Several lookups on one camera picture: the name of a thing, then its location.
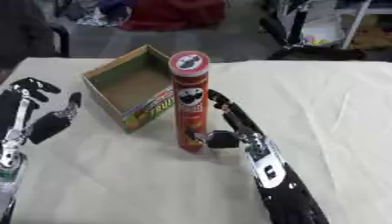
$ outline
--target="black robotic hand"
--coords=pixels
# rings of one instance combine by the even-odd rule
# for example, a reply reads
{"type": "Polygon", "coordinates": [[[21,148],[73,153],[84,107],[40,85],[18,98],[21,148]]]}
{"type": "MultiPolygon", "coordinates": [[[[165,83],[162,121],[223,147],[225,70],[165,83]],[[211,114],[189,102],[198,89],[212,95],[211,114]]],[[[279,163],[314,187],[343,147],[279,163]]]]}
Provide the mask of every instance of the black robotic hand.
{"type": "Polygon", "coordinates": [[[38,102],[49,101],[43,92],[59,94],[61,91],[42,80],[25,78],[11,83],[10,87],[0,94],[1,167],[9,168],[15,165],[18,148],[24,145],[27,139],[39,144],[68,127],[81,105],[81,93],[73,93],[64,110],[48,113],[28,125],[32,112],[39,109],[38,102]]]}
{"type": "Polygon", "coordinates": [[[301,178],[248,115],[216,91],[209,90],[208,97],[224,112],[223,117],[235,132],[220,130],[202,135],[189,130],[188,136],[210,148],[237,148],[240,142],[246,145],[255,183],[273,224],[328,224],[301,178]]]}

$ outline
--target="red pringles can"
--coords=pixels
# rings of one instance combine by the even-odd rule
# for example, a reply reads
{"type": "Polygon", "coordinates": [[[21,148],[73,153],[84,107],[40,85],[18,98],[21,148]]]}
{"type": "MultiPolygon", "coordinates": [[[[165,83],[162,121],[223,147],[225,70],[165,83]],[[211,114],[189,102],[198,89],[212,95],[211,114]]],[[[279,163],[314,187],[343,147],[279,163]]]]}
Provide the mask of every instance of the red pringles can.
{"type": "Polygon", "coordinates": [[[196,152],[203,146],[186,132],[207,132],[208,66],[209,58],[202,52],[179,52],[171,57],[178,144],[196,152]]]}

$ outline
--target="robotic arm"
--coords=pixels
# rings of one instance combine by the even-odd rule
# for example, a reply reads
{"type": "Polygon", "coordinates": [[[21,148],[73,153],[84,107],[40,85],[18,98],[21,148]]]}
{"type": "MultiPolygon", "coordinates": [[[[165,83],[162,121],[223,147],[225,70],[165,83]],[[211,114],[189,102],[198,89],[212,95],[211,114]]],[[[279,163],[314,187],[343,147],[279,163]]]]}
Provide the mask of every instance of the robotic arm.
{"type": "Polygon", "coordinates": [[[300,177],[247,114],[223,94],[209,90],[208,97],[223,111],[224,119],[234,132],[218,130],[202,135],[188,130],[188,136],[217,149],[238,148],[240,143],[245,144],[255,183],[273,224],[328,224],[300,177]]]}
{"type": "Polygon", "coordinates": [[[28,124],[32,112],[39,109],[37,102],[48,102],[42,93],[59,94],[58,87],[26,78],[15,81],[0,94],[0,223],[9,223],[15,206],[14,194],[23,175],[27,156],[20,148],[29,139],[39,144],[67,128],[81,106],[81,93],[69,97],[65,109],[54,111],[28,124]]]}

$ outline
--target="gray carpet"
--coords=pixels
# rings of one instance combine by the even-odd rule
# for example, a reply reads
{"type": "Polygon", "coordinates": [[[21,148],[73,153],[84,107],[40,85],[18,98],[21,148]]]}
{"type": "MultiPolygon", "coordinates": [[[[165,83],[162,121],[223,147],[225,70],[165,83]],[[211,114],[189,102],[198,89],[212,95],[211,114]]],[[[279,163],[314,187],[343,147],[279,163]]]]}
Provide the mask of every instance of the gray carpet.
{"type": "Polygon", "coordinates": [[[71,55],[81,58],[115,58],[142,45],[152,45],[163,53],[200,50],[213,62],[264,60],[277,49],[266,34],[258,33],[260,0],[230,0],[227,17],[211,29],[186,31],[122,31],[74,24],[54,19],[48,0],[39,0],[49,20],[61,22],[71,32],[71,55]]]}

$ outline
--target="red object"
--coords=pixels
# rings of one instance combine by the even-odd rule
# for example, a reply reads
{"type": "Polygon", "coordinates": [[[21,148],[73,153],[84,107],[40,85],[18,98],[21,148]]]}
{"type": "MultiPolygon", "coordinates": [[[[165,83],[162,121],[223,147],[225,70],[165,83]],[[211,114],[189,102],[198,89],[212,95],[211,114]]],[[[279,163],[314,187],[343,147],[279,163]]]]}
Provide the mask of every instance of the red object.
{"type": "Polygon", "coordinates": [[[138,0],[122,28],[172,31],[217,25],[224,17],[224,0],[138,0]]]}
{"type": "Polygon", "coordinates": [[[169,62],[173,72],[178,145],[191,152],[203,146],[186,132],[207,132],[209,58],[202,52],[179,52],[169,62]]]}

